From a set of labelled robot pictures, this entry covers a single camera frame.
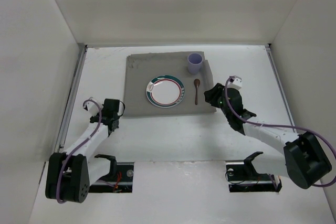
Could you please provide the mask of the brown wooden spoon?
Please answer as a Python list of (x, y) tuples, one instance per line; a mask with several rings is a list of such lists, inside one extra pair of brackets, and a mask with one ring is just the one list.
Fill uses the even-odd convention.
[(200, 86), (200, 79), (194, 80), (194, 87), (195, 87), (195, 105), (198, 105), (198, 88)]

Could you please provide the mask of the lilac plastic cup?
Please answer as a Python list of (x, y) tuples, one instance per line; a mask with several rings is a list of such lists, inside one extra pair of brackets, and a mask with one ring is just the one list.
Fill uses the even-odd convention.
[(197, 74), (202, 66), (203, 57), (200, 54), (192, 53), (187, 57), (187, 68), (190, 74)]

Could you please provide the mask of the white plate green rim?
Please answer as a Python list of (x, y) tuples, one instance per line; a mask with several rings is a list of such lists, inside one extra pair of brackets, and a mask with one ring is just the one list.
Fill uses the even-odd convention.
[(185, 96), (183, 82), (172, 75), (161, 75), (153, 78), (145, 91), (148, 101), (158, 108), (177, 106)]

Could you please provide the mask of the grey cloth placemat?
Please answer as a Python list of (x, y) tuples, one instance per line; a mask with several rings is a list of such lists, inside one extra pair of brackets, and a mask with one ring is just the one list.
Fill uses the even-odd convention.
[(208, 60), (197, 74), (188, 71), (190, 51), (132, 54), (126, 59), (124, 117), (209, 114), (216, 108), (204, 92), (214, 86)]

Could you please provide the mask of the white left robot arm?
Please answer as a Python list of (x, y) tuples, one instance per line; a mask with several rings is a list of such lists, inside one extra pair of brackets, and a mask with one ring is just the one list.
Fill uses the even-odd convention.
[(88, 127), (69, 148), (54, 152), (48, 161), (45, 196), (59, 204), (82, 203), (95, 182), (104, 178), (120, 182), (122, 178), (116, 158), (97, 154), (96, 149), (119, 128), (125, 104), (118, 99), (100, 103), (88, 98), (82, 107), (91, 115)]

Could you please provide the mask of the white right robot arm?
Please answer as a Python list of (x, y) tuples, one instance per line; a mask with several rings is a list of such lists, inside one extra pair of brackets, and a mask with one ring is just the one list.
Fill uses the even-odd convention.
[(267, 124), (243, 107), (240, 84), (229, 78), (225, 85), (216, 84), (205, 91), (205, 101), (221, 109), (230, 127), (242, 135), (255, 138), (278, 151), (282, 157), (257, 159), (255, 152), (244, 159), (248, 172), (273, 174), (290, 178), (297, 186), (308, 189), (316, 186), (323, 176), (331, 172), (332, 165), (319, 141), (323, 137), (315, 131), (291, 125)]

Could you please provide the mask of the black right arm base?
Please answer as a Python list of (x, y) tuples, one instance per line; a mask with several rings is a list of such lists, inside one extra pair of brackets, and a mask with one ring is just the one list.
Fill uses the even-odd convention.
[(268, 173), (258, 173), (253, 161), (263, 152), (254, 152), (244, 160), (227, 161), (225, 178), (230, 193), (275, 192), (282, 189), (279, 176)]

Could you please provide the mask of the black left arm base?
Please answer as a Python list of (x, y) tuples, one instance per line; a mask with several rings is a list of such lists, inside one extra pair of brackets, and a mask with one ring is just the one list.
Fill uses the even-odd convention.
[(114, 156), (104, 154), (94, 159), (109, 161), (110, 171), (90, 185), (89, 193), (132, 193), (134, 163), (117, 162)]

